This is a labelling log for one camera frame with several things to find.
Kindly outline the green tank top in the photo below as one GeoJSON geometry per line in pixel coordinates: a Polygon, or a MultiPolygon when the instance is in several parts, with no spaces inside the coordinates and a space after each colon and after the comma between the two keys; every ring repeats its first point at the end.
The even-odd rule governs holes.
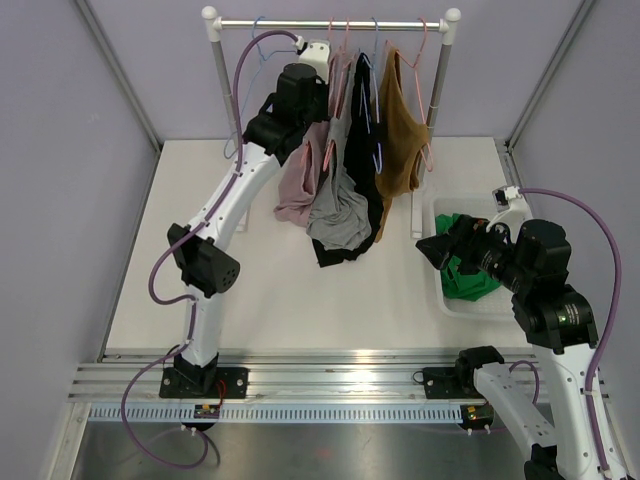
{"type": "Polygon", "coordinates": [[[478,270],[474,274],[462,274],[460,266],[461,259],[451,253],[449,263],[440,271],[442,291],[446,298],[476,302],[501,287],[486,272],[478,270]]]}

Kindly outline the pink tank top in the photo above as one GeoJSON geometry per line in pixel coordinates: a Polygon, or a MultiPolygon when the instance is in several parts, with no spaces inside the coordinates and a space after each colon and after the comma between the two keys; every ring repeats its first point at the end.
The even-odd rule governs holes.
{"type": "Polygon", "coordinates": [[[321,184],[330,123],[313,123],[285,163],[285,171],[278,186],[279,203],[274,208],[275,218],[307,228],[312,204],[321,184]]]}

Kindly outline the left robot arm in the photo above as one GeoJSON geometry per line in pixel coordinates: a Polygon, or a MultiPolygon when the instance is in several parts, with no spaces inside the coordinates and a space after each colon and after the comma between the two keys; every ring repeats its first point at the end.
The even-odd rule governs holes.
{"type": "Polygon", "coordinates": [[[218,371],[225,293],[240,264],[227,254],[241,218],[314,123],[328,117],[328,63],[288,64],[276,89],[246,126],[232,167],[189,224],[168,231],[170,250],[190,298],[186,341],[163,371],[163,398],[205,398],[219,393],[218,371]]]}

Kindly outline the grey tank top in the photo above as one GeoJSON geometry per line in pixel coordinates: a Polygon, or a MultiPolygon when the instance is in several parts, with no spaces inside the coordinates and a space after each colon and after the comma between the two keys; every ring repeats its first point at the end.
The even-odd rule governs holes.
{"type": "Polygon", "coordinates": [[[368,201],[356,191],[346,166],[346,146],[351,128],[352,93],[356,62],[342,66],[334,88],[334,117],[325,148],[326,178],[312,204],[306,232],[324,249],[354,250],[371,233],[368,201]]]}

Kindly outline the light blue hanger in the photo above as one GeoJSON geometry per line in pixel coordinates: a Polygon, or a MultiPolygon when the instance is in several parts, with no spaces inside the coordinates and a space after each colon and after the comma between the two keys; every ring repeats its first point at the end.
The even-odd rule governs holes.
{"type": "MultiPolygon", "coordinates": [[[[251,77],[248,85],[247,85],[247,90],[246,93],[244,95],[244,99],[243,102],[241,104],[241,107],[239,108],[240,111],[240,119],[243,119],[244,115],[245,115],[245,110],[247,108],[247,105],[249,104],[249,102],[251,101],[252,97],[253,97],[253,93],[252,90],[254,89],[254,85],[256,83],[256,80],[259,78],[261,72],[264,69],[264,66],[269,62],[269,60],[274,56],[274,55],[278,55],[278,54],[293,54],[294,51],[292,49],[276,49],[276,50],[272,50],[271,52],[269,52],[268,54],[265,54],[263,52],[263,49],[261,47],[260,44],[257,45],[257,59],[258,59],[258,67],[256,69],[256,71],[254,72],[253,76],[251,77]]],[[[231,121],[231,131],[229,136],[227,137],[226,141],[225,141],[225,145],[224,145],[224,149],[223,149],[223,154],[224,157],[228,160],[230,160],[233,155],[237,152],[237,133],[236,133],[236,126],[235,126],[235,121],[232,120],[231,121]]]]}

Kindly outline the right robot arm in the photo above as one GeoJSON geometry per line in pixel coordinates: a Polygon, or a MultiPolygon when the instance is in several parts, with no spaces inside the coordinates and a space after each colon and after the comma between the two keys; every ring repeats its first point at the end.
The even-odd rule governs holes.
{"type": "Polygon", "coordinates": [[[460,393],[480,394],[498,414],[524,457],[526,478],[628,478],[589,369],[603,339],[588,301],[566,281],[571,246],[564,229],[527,220],[512,241],[506,225],[462,215],[416,247],[438,270],[457,257],[463,272],[482,271],[512,294],[514,318],[542,370],[553,420],[547,422],[519,390],[493,347],[461,351],[453,380],[460,393]]]}

